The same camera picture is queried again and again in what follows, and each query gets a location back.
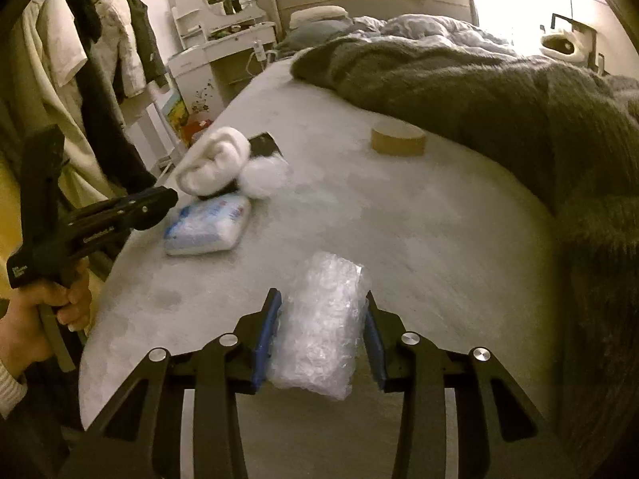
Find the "hand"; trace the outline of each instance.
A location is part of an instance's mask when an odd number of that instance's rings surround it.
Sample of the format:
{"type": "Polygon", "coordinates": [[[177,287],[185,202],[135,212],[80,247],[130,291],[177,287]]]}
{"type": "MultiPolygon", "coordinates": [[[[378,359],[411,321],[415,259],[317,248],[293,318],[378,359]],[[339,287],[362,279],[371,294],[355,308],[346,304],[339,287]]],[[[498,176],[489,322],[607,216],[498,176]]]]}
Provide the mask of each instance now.
{"type": "Polygon", "coordinates": [[[0,361],[14,378],[33,362],[53,356],[40,322],[38,305],[61,307],[56,313],[58,322],[70,331],[79,331],[89,324],[88,265],[87,260],[79,262],[78,279],[69,289],[42,280],[14,291],[6,315],[0,319],[0,361]]]}

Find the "silver screw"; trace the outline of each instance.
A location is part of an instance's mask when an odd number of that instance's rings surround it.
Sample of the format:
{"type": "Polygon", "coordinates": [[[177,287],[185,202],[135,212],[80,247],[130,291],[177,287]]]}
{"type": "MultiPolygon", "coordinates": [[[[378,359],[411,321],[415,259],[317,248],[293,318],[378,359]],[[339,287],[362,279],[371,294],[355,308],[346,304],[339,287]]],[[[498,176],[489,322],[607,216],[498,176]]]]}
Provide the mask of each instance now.
{"type": "Polygon", "coordinates": [[[401,341],[407,345],[415,345],[419,343],[419,335],[408,331],[401,336],[401,341]]]}
{"type": "Polygon", "coordinates": [[[480,362],[486,362],[490,360],[490,351],[488,351],[485,347],[477,347],[473,351],[473,356],[480,362]]]}
{"type": "Polygon", "coordinates": [[[220,345],[223,345],[224,347],[232,347],[237,343],[238,338],[232,333],[227,333],[220,337],[220,345]]]}
{"type": "Polygon", "coordinates": [[[162,349],[161,347],[156,347],[155,349],[152,349],[151,352],[149,353],[149,360],[151,362],[161,362],[165,358],[166,358],[166,350],[162,349]]]}

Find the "bubble wrapped package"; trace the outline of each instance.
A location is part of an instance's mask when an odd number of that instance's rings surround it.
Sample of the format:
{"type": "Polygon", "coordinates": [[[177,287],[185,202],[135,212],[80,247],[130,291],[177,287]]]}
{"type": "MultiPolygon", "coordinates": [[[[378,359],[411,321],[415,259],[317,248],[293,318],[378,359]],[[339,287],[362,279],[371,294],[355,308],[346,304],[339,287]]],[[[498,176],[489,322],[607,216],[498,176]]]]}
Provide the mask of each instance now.
{"type": "Polygon", "coordinates": [[[250,214],[245,196],[228,194],[185,207],[164,234],[168,255],[229,250],[238,242],[250,214]]]}
{"type": "Polygon", "coordinates": [[[315,254],[280,308],[268,379],[280,388],[346,398],[368,290],[363,267],[333,254],[315,254]]]}

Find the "sleeve cuff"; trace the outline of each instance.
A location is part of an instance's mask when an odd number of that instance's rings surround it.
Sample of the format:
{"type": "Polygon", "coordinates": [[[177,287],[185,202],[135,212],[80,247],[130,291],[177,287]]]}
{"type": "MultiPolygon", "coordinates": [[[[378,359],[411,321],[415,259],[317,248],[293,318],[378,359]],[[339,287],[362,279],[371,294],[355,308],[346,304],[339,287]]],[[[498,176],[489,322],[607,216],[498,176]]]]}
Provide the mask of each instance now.
{"type": "Polygon", "coordinates": [[[27,385],[18,382],[0,362],[0,414],[6,418],[27,393],[27,385]]]}

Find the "mattress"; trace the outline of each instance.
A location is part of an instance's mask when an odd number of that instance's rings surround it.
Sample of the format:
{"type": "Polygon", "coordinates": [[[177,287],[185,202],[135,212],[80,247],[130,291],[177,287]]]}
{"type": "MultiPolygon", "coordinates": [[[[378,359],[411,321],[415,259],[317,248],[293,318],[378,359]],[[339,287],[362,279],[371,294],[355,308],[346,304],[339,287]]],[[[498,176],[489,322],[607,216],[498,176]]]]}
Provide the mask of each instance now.
{"type": "MultiPolygon", "coordinates": [[[[501,166],[433,134],[423,157],[375,153],[379,115],[289,69],[289,60],[271,65],[215,126],[270,132],[292,182],[255,204],[230,252],[171,258],[166,225],[133,234],[84,351],[84,425],[151,348],[179,354],[232,331],[319,250],[365,265],[379,307],[439,347],[490,348],[554,419],[561,282],[547,210],[501,166]]],[[[180,205],[190,200],[181,195],[180,205]]],[[[365,357],[344,402],[267,385],[239,396],[238,408],[251,478],[391,476],[401,395],[376,389],[365,357]]]]}

